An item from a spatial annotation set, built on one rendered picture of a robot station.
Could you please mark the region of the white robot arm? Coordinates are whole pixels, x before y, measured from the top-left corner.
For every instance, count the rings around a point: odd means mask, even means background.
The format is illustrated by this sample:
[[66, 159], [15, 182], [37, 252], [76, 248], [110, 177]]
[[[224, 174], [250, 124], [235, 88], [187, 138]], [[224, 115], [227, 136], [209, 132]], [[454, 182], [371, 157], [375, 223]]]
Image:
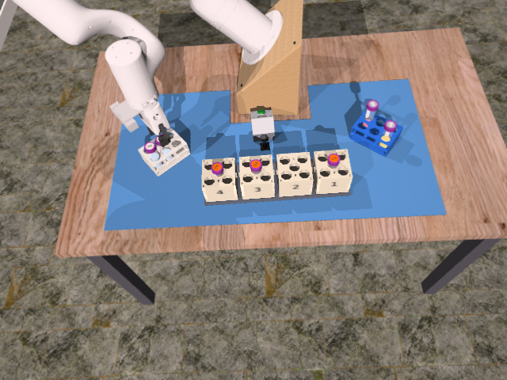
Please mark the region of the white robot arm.
[[[76, 0], [12, 1], [68, 44], [79, 45], [101, 34], [122, 39], [108, 47], [105, 58], [126, 101], [109, 107], [130, 132], [137, 129], [134, 116], [159, 98], [154, 72], [166, 55], [161, 40], [120, 11], [88, 9]], [[247, 0], [189, 1], [199, 17], [243, 48], [242, 60], [247, 65], [269, 52], [282, 28], [282, 13], [273, 10], [264, 15]]]

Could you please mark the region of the cream tube rack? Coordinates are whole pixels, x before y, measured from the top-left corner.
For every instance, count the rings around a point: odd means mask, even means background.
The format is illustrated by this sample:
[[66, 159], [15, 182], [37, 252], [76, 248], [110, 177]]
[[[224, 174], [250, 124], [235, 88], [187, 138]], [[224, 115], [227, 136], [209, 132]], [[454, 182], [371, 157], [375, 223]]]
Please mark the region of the cream tube rack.
[[[139, 148], [139, 153], [141, 154], [143, 160], [148, 164], [148, 166], [154, 171], [154, 173], [158, 177], [168, 169], [172, 168], [178, 162], [180, 162], [181, 160], [190, 155], [187, 143], [174, 130], [169, 129], [167, 130], [167, 132], [173, 133], [172, 135], [170, 135], [171, 143], [169, 143], [171, 151], [168, 154], [162, 154], [157, 144], [156, 147], [160, 155], [160, 160], [152, 161], [148, 153], [147, 152], [144, 153], [144, 146]], [[166, 158], [168, 158], [170, 155], [173, 155], [173, 158], [167, 161]], [[163, 165], [159, 166], [158, 168], [155, 168], [155, 166], [160, 162], [163, 162]]]

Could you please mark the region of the beige bucket adapter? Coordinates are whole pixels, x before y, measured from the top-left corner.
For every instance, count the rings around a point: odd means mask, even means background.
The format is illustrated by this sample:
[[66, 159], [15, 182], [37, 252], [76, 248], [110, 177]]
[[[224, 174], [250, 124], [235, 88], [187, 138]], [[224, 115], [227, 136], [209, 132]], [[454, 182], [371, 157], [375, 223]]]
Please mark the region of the beige bucket adapter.
[[[251, 172], [250, 162], [254, 159], [261, 161], [262, 168], [259, 174]], [[243, 200], [275, 197], [272, 155], [239, 157], [239, 167]]]
[[277, 154], [279, 197], [311, 195], [313, 175], [310, 152]]
[[[331, 169], [327, 165], [330, 154], [340, 156], [340, 163], [336, 169]], [[347, 149], [315, 151], [312, 170], [316, 195], [349, 192], [353, 175]]]
[[[221, 177], [215, 177], [212, 172], [211, 166], [215, 162], [223, 165]], [[238, 173], [234, 158], [202, 160], [201, 179], [206, 202], [238, 200]]]

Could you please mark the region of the blue tube rack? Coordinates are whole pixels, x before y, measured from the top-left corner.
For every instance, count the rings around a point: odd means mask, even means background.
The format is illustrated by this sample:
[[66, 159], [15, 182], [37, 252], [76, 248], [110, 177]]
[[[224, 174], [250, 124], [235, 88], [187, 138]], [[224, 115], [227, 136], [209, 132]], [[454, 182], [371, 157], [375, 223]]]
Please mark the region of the blue tube rack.
[[[361, 115], [361, 117], [358, 119], [358, 121], [353, 125], [352, 130], [351, 130], [350, 139], [367, 147], [368, 149], [373, 150], [376, 153], [381, 154], [384, 157], [386, 157], [387, 154], [389, 153], [389, 151], [391, 150], [391, 148], [393, 147], [393, 145], [397, 142], [397, 140], [402, 132], [402, 126], [397, 124], [398, 130], [394, 131], [394, 134], [392, 135], [392, 138], [390, 141], [385, 142], [381, 139], [384, 125], [379, 122], [376, 122], [376, 121], [383, 120], [386, 123], [386, 121], [388, 121], [388, 120], [383, 118], [382, 116], [375, 114], [374, 120], [367, 121], [364, 118], [364, 115], [365, 115], [365, 112]], [[362, 125], [363, 123], [367, 124], [368, 127], [365, 127], [364, 125]], [[380, 146], [378, 144], [379, 142], [387, 145], [388, 147], [384, 148], [384, 147]], [[389, 149], [389, 147], [390, 147], [390, 149]]]

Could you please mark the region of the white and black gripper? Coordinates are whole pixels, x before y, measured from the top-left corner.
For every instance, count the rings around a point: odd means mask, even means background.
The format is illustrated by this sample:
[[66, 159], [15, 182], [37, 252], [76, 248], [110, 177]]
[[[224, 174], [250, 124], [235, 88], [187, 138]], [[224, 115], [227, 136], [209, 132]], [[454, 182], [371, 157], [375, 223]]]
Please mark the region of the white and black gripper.
[[[158, 101], [156, 104], [152, 104], [142, 110], [143, 111], [140, 113], [140, 119], [147, 125], [150, 135], [156, 134], [158, 136], [158, 141], [160, 142], [161, 147], [171, 143], [170, 135], [166, 131], [166, 128], [170, 128], [170, 123]], [[159, 131], [162, 135], [159, 134]]]

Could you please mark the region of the blue bench mat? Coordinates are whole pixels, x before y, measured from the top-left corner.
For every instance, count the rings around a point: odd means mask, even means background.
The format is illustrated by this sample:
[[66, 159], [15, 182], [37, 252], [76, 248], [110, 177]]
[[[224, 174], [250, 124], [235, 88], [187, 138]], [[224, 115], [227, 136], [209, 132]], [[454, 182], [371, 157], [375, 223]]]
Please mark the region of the blue bench mat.
[[[254, 142], [252, 123], [231, 123], [230, 90], [159, 94], [190, 155], [158, 177], [139, 153], [157, 135], [138, 115], [133, 132], [122, 124], [104, 230], [446, 215], [409, 79], [307, 88], [311, 119], [274, 121], [267, 147]], [[350, 139], [370, 100], [403, 127], [386, 157]], [[345, 149], [347, 196], [204, 206], [202, 160]]]

